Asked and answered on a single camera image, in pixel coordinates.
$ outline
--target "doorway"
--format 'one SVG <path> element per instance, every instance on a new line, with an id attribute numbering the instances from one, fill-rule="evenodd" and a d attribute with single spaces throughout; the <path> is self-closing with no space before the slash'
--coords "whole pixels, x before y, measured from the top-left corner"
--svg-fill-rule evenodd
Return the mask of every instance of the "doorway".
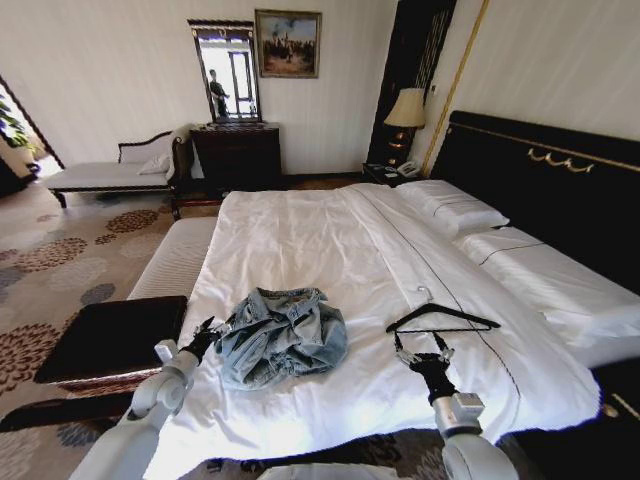
<path id="1" fill-rule="evenodd" d="M 33 179 L 36 174 L 48 176 L 64 168 L 49 142 L 2 77 L 0 142 L 2 160 L 20 178 Z"/>

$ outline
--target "nightstand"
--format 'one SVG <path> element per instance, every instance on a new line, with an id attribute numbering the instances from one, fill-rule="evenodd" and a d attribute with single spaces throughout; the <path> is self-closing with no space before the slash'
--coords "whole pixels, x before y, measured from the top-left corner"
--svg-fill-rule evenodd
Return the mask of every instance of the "nightstand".
<path id="1" fill-rule="evenodd" d="M 362 164 L 362 181 L 365 183 L 379 183 L 380 185 L 389 185 L 397 187 L 403 183 L 424 180 L 420 175 L 415 177 L 403 177 L 394 168 L 377 163 Z"/>

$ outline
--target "cushion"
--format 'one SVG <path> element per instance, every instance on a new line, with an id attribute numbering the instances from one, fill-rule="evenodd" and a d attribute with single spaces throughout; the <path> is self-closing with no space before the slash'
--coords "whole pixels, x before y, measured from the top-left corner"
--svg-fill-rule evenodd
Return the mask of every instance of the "cushion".
<path id="1" fill-rule="evenodd" d="M 511 227 L 455 242 L 573 347 L 640 335 L 640 296 Z"/>
<path id="2" fill-rule="evenodd" d="M 171 155 L 167 152 L 156 155 L 147 160 L 142 168 L 138 170 L 138 175 L 150 175 L 152 173 L 166 173 L 171 164 Z"/>
<path id="3" fill-rule="evenodd" d="M 444 180 L 405 183 L 397 191 L 430 225 L 451 240 L 509 223 L 493 207 Z"/>
<path id="4" fill-rule="evenodd" d="M 164 172 L 165 180 L 167 182 L 171 180 L 171 178 L 175 175 L 175 173 L 176 173 L 176 164 L 175 164 L 175 159 L 173 159 L 173 161 L 169 162 L 169 168 L 167 168 L 167 171 Z"/>
<path id="5" fill-rule="evenodd" d="M 122 163 L 81 163 L 43 180 L 52 190 L 68 188 L 105 188 L 105 187 L 166 187 L 164 174 L 138 175 L 139 164 Z"/>

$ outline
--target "crumpled denim jacket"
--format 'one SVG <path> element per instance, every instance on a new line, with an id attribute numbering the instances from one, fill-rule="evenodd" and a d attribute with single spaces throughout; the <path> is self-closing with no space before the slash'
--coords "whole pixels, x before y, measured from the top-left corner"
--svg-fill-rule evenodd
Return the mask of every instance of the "crumpled denim jacket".
<path id="1" fill-rule="evenodd" d="M 231 331 L 216 344 L 227 388 L 258 390 L 287 375 L 326 372 L 347 354 L 340 310 L 317 288 L 252 290 L 233 310 Z"/>

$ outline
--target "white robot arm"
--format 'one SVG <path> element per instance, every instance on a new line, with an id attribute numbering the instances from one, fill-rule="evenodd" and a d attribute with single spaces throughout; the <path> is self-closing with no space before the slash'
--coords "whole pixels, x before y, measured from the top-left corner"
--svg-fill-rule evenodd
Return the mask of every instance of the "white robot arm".
<path id="1" fill-rule="evenodd" d="M 209 329 L 212 320 L 202 324 L 193 342 L 180 352 L 172 340 L 156 345 L 162 371 L 138 386 L 131 407 L 115 427 L 98 439 L 71 475 L 72 480 L 142 478 L 158 446 L 162 425 L 180 410 L 193 384 L 196 367 L 207 348 L 222 336 L 220 330 Z M 449 478 L 517 480 L 507 456 L 479 436 L 482 429 L 478 417 L 484 409 L 480 398 L 473 393 L 457 392 L 449 382 L 445 371 L 450 353 L 414 355 L 400 347 L 398 356 L 427 382 L 429 402 L 445 441 L 442 456 Z"/>
<path id="2" fill-rule="evenodd" d="M 207 348 L 221 336 L 209 330 L 213 317 L 178 352 L 173 340 L 156 345 L 162 371 L 136 389 L 131 406 L 118 424 L 106 431 L 71 475 L 71 480 L 140 480 L 158 447 L 160 429 L 176 414 L 193 385 L 193 372 Z"/>

